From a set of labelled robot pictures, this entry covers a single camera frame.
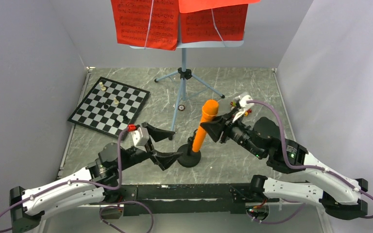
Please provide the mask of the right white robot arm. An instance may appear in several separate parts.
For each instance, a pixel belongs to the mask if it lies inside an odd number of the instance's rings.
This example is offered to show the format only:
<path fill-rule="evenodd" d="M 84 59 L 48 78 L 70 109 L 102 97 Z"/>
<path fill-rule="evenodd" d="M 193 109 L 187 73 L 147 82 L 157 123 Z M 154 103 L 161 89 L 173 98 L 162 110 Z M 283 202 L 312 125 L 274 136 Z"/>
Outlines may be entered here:
<path fill-rule="evenodd" d="M 278 181 L 254 175 L 243 197 L 253 201 L 287 199 L 321 207 L 327 214 L 342 220 L 363 218 L 368 213 L 367 202 L 361 199 L 360 189 L 368 190 L 368 182 L 340 175 L 315 158 L 305 147 L 286 139 L 283 154 L 279 127 L 266 117 L 253 127 L 240 119 L 233 122 L 231 114 L 217 116 L 200 126 L 214 142 L 231 139 L 258 159 L 266 159 L 267 166 L 283 174 L 295 174 L 302 183 Z"/>

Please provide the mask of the black microphone desk stand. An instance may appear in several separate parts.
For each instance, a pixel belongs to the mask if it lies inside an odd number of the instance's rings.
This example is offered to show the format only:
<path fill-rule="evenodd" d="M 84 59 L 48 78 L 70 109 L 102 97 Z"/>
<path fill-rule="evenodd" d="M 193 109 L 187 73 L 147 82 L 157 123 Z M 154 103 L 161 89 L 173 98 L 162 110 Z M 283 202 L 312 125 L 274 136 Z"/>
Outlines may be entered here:
<path fill-rule="evenodd" d="M 187 168 L 194 167 L 201 160 L 201 152 L 200 151 L 194 152 L 192 150 L 196 132 L 197 132 L 197 129 L 193 132 L 193 135 L 188 138 L 187 143 L 184 145 L 181 145 L 177 150 L 177 152 L 182 154 L 177 159 L 177 161 L 183 167 L 187 167 Z"/>

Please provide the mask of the orange toy microphone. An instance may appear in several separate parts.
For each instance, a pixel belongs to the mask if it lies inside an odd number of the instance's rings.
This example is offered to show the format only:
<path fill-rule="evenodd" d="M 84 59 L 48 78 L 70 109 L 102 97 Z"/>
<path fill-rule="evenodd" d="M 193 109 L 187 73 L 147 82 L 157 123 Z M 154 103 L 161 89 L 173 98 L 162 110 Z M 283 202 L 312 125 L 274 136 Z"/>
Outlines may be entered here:
<path fill-rule="evenodd" d="M 207 100 L 202 107 L 202 116 L 195 134 L 195 138 L 192 144 L 192 151 L 199 152 L 202 147 L 203 141 L 206 137 L 206 131 L 202 128 L 201 123 L 207 123 L 217 116 L 219 110 L 219 103 L 216 100 Z"/>

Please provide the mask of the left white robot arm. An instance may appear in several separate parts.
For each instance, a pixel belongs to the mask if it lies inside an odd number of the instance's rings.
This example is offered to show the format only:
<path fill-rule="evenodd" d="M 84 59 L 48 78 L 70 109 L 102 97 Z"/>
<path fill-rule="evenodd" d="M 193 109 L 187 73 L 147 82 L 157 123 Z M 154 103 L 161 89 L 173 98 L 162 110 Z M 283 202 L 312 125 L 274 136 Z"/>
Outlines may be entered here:
<path fill-rule="evenodd" d="M 133 146 L 124 149 L 120 141 L 126 133 L 133 139 Z M 97 159 L 77 172 L 50 184 L 10 190 L 10 215 L 12 232 L 24 233 L 37 227 L 54 214 L 75 206 L 117 202 L 122 193 L 122 172 L 132 166 L 151 160 L 161 170 L 168 169 L 181 156 L 179 152 L 159 152 L 153 142 L 172 139 L 173 131 L 151 126 L 129 125 L 117 143 L 108 143 L 98 153 Z"/>

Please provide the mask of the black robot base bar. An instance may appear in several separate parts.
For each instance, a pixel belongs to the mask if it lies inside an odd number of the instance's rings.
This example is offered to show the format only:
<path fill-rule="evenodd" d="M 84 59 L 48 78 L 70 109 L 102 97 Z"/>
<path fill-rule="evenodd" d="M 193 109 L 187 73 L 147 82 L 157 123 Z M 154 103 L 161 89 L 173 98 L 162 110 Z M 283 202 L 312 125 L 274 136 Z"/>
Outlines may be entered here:
<path fill-rule="evenodd" d="M 124 216 L 147 213 L 138 201 L 154 214 L 229 212 L 244 214 L 246 206 L 261 204 L 266 198 L 256 194 L 249 183 L 215 184 L 140 184 L 124 185 L 117 191 L 103 191 L 101 203 L 128 201 Z"/>

